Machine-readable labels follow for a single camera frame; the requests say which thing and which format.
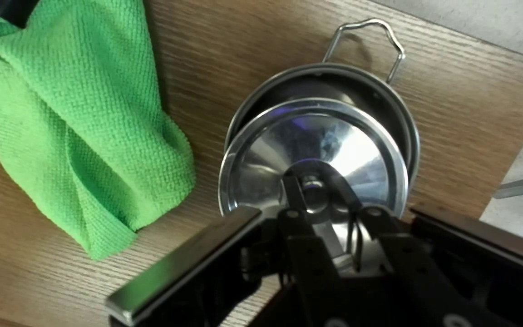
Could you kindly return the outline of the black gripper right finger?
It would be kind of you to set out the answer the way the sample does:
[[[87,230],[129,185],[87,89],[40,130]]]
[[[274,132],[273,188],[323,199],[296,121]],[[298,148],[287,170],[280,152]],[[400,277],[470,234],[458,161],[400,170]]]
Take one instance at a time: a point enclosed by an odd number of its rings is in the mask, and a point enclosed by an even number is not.
[[[325,161],[300,167],[302,203],[342,272],[323,299],[351,327],[490,327],[498,317],[465,299],[423,243],[401,230],[382,205],[369,203]]]

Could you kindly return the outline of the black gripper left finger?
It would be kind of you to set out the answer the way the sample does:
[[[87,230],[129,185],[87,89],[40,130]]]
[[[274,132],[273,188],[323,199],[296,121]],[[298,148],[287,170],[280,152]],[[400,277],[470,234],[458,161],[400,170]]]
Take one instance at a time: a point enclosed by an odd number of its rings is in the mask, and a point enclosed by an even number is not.
[[[307,218],[302,185],[293,172],[283,176],[287,207],[278,216],[285,245],[285,277],[298,290],[298,299],[309,327],[340,327],[336,303],[338,272]]]

